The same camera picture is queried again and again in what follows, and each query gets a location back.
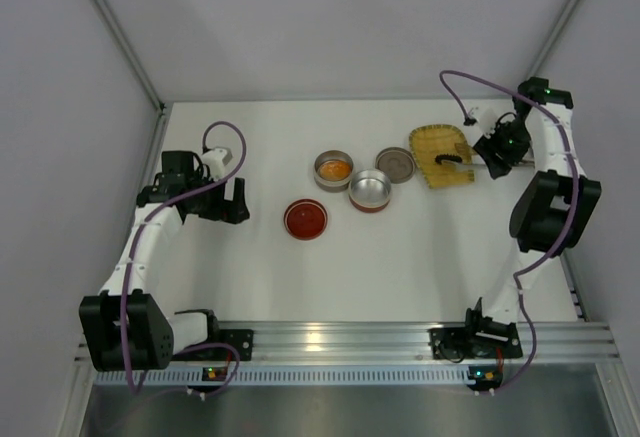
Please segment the red round lid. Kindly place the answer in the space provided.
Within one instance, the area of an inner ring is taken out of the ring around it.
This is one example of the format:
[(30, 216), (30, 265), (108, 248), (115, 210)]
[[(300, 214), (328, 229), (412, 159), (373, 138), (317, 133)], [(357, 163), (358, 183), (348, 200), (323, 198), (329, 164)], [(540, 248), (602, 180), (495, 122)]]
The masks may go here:
[(326, 208), (313, 199), (292, 202), (283, 215), (287, 233), (301, 241), (313, 240), (322, 235), (327, 228), (328, 220)]

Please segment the metal tongs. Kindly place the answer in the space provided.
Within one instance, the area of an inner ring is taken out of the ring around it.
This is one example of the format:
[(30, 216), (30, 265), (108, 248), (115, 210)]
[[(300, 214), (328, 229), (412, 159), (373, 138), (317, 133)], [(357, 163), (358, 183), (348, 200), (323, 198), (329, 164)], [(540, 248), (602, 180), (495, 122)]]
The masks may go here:
[(463, 171), (476, 171), (476, 170), (484, 170), (489, 173), (492, 179), (498, 179), (508, 175), (514, 169), (521, 168), (533, 168), (533, 161), (521, 161), (516, 163), (515, 165), (506, 164), (504, 162), (489, 162), (489, 163), (464, 163), (458, 166), (441, 166), (443, 168), (455, 170), (456, 172)]

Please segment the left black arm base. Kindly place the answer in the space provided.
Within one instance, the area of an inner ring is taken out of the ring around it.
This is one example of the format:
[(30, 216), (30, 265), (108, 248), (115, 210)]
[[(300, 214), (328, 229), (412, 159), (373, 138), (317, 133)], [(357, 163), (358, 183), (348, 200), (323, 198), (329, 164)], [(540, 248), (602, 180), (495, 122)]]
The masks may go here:
[(222, 329), (212, 342), (195, 344), (178, 352), (172, 357), (175, 362), (214, 362), (252, 360), (254, 330), (242, 328)]

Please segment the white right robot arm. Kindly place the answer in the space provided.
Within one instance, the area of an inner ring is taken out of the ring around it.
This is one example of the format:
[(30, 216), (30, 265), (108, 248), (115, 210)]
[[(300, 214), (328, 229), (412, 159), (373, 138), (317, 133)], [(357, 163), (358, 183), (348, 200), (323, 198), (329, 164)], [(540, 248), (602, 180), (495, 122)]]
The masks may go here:
[(512, 118), (498, 118), (473, 149), (493, 179), (507, 176), (527, 156), (534, 174), (509, 218), (513, 247), (503, 274), (466, 312), (463, 335), (454, 345), (459, 358), (522, 356), (516, 320), (532, 321), (525, 296), (552, 260), (578, 243), (602, 192), (577, 156), (571, 93), (530, 77), (510, 95)]

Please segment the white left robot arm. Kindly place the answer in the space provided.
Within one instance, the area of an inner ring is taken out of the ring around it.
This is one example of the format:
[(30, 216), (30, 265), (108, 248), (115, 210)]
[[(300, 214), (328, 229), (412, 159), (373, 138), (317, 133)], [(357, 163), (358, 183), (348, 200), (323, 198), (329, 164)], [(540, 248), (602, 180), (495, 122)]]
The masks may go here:
[(86, 296), (79, 317), (94, 368), (148, 371), (166, 368), (193, 346), (218, 343), (221, 332), (213, 311), (196, 309), (167, 316), (154, 292), (160, 268), (187, 217), (240, 224), (249, 219), (245, 182), (236, 178), (226, 198), (224, 178), (230, 149), (206, 148), (201, 154), (165, 151), (161, 168), (136, 198), (134, 224), (109, 279)]

